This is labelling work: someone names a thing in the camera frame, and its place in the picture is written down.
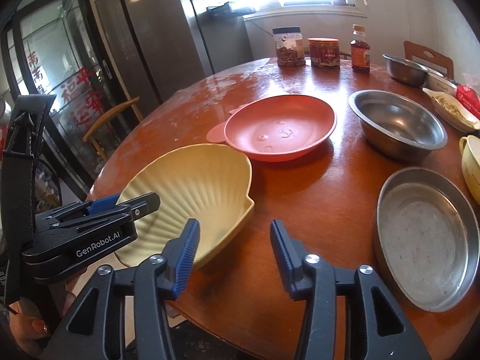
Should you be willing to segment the left hand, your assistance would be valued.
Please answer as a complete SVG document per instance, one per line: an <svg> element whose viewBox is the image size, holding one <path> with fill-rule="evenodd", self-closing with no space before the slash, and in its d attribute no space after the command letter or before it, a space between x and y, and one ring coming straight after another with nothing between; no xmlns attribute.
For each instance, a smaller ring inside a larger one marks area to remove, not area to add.
<svg viewBox="0 0 480 360"><path fill-rule="evenodd" d="M37 317L24 314L20 303L13 303L9 312L9 328L16 345L27 355L39 359L44 349L40 340L51 336L47 324Z"/></svg>

